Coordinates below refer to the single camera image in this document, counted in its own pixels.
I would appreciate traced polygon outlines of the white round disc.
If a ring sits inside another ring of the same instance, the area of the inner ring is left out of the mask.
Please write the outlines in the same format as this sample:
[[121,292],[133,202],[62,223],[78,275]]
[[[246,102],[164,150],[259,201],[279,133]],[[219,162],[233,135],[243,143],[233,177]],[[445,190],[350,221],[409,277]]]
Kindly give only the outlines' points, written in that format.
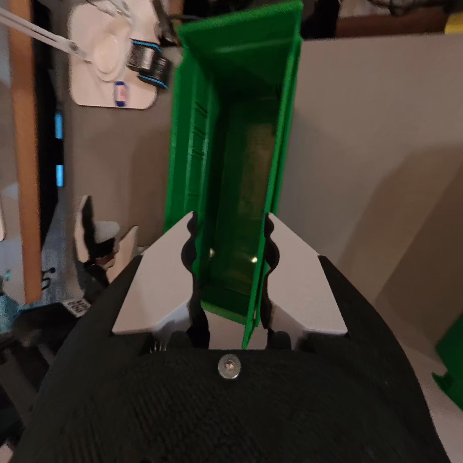
[[95,37],[91,64],[97,77],[106,83],[120,78],[126,68],[130,38],[115,32],[102,32]]

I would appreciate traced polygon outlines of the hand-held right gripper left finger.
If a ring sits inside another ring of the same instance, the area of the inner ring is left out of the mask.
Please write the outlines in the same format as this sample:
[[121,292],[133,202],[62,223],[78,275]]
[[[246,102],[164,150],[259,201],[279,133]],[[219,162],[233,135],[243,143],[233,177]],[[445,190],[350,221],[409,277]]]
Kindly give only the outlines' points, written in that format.
[[144,251],[112,328],[115,335],[203,328],[200,289],[194,274],[198,215],[187,213]]

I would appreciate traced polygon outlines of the grey table with wooden edge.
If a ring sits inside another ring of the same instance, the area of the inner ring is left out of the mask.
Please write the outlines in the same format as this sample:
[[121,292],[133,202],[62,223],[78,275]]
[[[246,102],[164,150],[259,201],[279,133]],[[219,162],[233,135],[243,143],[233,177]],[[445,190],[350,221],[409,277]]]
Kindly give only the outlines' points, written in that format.
[[42,296],[35,64],[31,37],[9,26],[9,42],[22,265],[19,295],[14,296],[14,299],[27,305]]

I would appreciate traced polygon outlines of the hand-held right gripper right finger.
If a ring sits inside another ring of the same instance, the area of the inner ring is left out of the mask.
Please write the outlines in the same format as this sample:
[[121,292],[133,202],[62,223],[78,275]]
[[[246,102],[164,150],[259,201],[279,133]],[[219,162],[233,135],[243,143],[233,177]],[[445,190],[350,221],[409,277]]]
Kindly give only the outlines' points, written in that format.
[[319,254],[272,213],[266,214],[264,237],[260,323],[268,336],[346,335]]

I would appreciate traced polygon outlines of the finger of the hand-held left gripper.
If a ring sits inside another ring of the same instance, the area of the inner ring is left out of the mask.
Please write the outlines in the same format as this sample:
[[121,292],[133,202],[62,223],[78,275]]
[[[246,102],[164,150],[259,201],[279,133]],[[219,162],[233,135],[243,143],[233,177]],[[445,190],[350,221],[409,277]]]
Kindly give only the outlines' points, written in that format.
[[137,255],[138,226],[134,226],[119,240],[119,248],[114,255],[114,263],[108,269],[108,282],[112,283]]
[[77,258],[81,263],[92,260],[95,250],[95,222],[93,200],[90,195],[82,197],[76,214],[74,242]]

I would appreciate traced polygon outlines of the green plastic bin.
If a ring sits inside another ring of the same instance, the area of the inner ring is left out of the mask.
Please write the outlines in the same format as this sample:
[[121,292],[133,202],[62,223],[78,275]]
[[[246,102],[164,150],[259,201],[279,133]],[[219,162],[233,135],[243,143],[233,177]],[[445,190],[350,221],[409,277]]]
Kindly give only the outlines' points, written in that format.
[[244,326],[243,348],[260,321],[265,216],[278,209],[302,12],[302,1],[284,1],[177,30],[164,232],[197,213],[202,306]]
[[463,409],[463,316],[454,322],[437,343],[436,351],[447,368],[443,375],[432,374],[438,387]]

